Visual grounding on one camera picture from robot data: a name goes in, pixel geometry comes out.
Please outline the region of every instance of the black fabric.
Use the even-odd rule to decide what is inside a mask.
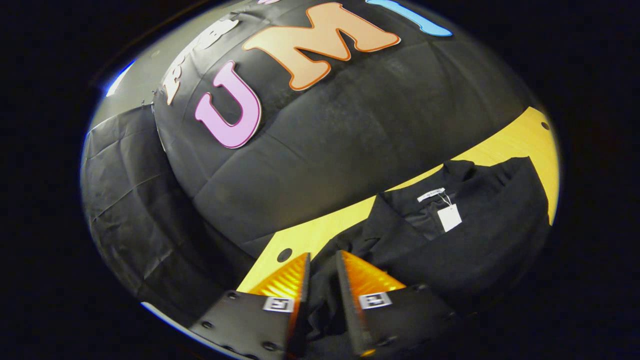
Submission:
[[[306,10],[320,0],[249,4],[224,17],[240,23],[181,65],[170,106],[160,89],[156,122],[175,176],[197,211],[253,257],[271,234],[370,197],[477,145],[515,120],[535,98],[513,71],[447,19],[401,5],[451,30],[433,37],[382,6],[345,0],[344,8],[401,42],[328,61],[331,71],[308,90],[260,49],[242,50],[269,26],[310,27]],[[204,93],[230,123],[240,107],[212,80],[228,61],[258,95],[262,127],[226,149],[195,119]]]
[[[81,188],[107,266],[139,301],[182,325],[237,287],[255,261],[195,211],[167,162],[151,106],[87,134]]]
[[[417,201],[438,188],[445,188],[462,219],[446,233],[436,212],[448,204],[437,195]],[[331,239],[311,263],[312,353],[324,337],[345,335],[336,286],[338,250],[407,285],[429,285],[464,315],[483,310],[519,280],[549,229],[547,196],[529,158],[491,167],[446,161],[414,185],[379,193],[369,217]]]

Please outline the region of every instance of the yellow table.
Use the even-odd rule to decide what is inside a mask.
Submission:
[[[534,108],[528,108],[504,129],[453,160],[469,160],[477,165],[491,166],[510,158],[529,156],[547,193],[549,221],[553,224],[560,186],[559,155],[554,135],[551,130],[542,126],[543,122],[548,124],[544,114]],[[432,168],[390,190],[415,184],[441,167],[442,165]],[[279,253],[284,249],[292,249],[289,261],[304,252],[310,252],[313,258],[334,236],[365,220],[373,207],[374,199],[375,195],[323,217],[275,233],[237,290],[249,291],[265,277],[284,266],[286,263],[277,261]]]

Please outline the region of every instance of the letter cutout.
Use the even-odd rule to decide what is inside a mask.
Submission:
[[[164,79],[163,86],[166,88],[166,104],[171,105],[173,101],[173,97],[175,93],[178,92],[178,88],[180,87],[180,81],[178,79],[182,75],[182,68],[180,65],[177,65],[171,71],[171,74]]]
[[[203,32],[198,35],[198,48],[206,49],[209,46],[212,46],[213,43],[218,41],[218,39],[228,33],[231,29],[233,29],[236,25],[238,25],[240,20],[219,20],[213,23],[213,25],[206,28]]]
[[[260,49],[269,54],[291,74],[289,86],[304,90],[320,81],[331,70],[327,61],[312,61],[299,49],[347,61],[351,53],[340,31],[355,41],[355,48],[365,53],[396,45],[400,37],[387,33],[363,18],[343,9],[339,3],[325,3],[307,9],[311,28],[271,26],[247,40],[244,50]]]
[[[211,94],[208,92],[202,96],[195,111],[196,119],[202,121],[211,134],[229,149],[236,149],[249,141],[258,130],[262,114],[260,100],[236,74],[235,66],[234,61],[224,64],[213,79],[213,86],[224,86],[233,95],[242,109],[240,120],[234,125],[225,121],[216,108],[211,105]]]
[[[187,47],[185,47],[175,58],[169,69],[173,69],[169,75],[164,79],[163,86],[166,88],[166,104],[171,105],[175,94],[180,88],[180,79],[182,75],[182,67],[180,66],[186,59],[187,54],[196,49],[206,49],[212,46],[213,43],[228,33],[236,25],[239,20],[219,20],[211,24],[208,28],[204,29],[197,37],[195,37]]]
[[[429,35],[433,35],[435,37],[449,37],[451,35],[453,35],[453,33],[451,33],[451,31],[438,26],[434,23],[432,23],[431,21],[423,18],[421,15],[416,14],[415,12],[403,7],[402,5],[398,4],[395,1],[391,1],[391,0],[366,0],[367,3],[369,4],[373,4],[373,5],[380,5],[383,6],[393,12],[396,12],[400,15],[402,15],[403,17],[406,17],[407,19],[415,22],[416,24],[418,24],[418,26],[420,26],[420,31],[422,31],[423,33],[427,33]]]

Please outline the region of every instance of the black background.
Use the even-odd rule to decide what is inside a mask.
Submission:
[[[9,286],[2,333],[10,346],[3,357],[218,358],[142,308],[116,281],[91,241],[77,179],[100,81],[145,42],[106,66],[109,59],[195,3],[6,5],[2,164],[9,176],[2,194]],[[444,348],[451,357],[640,356],[633,4],[428,2],[503,57],[540,97],[565,165],[548,248],[505,304]]]

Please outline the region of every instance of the orange letter m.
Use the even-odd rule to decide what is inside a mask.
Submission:
[[[371,53],[396,45],[400,38],[343,9],[339,3],[325,3],[307,9],[311,28],[271,26],[252,36],[244,50],[260,49],[271,55],[291,74],[289,86],[304,90],[320,81],[331,70],[326,61],[312,61],[299,49],[347,61],[351,53],[340,31],[355,41],[355,48]]]

